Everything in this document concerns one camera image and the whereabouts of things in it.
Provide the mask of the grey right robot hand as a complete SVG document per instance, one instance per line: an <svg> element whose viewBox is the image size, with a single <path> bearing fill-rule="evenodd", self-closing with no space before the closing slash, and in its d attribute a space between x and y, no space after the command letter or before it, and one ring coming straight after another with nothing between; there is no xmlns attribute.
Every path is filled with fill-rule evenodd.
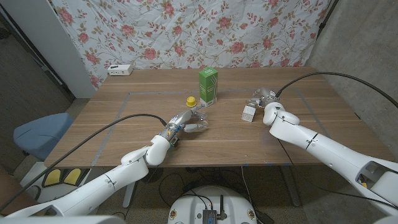
<svg viewBox="0 0 398 224"><path fill-rule="evenodd" d="M268 88L261 87L252 94L252 98L247 100L246 105L253 108L265 108L268 104L278 101L279 99L276 97L275 92Z"/></svg>

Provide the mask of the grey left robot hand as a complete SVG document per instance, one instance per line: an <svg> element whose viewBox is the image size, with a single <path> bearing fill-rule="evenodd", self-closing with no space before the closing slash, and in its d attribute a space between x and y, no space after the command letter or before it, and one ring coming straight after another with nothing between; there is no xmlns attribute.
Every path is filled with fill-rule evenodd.
<svg viewBox="0 0 398 224"><path fill-rule="evenodd" d="M168 140L170 147L175 147L178 144L177 133L179 131L192 133L207 128L208 116L201 111L202 108L203 106L194 106L189 110L176 114L165 125L159 135Z"/></svg>

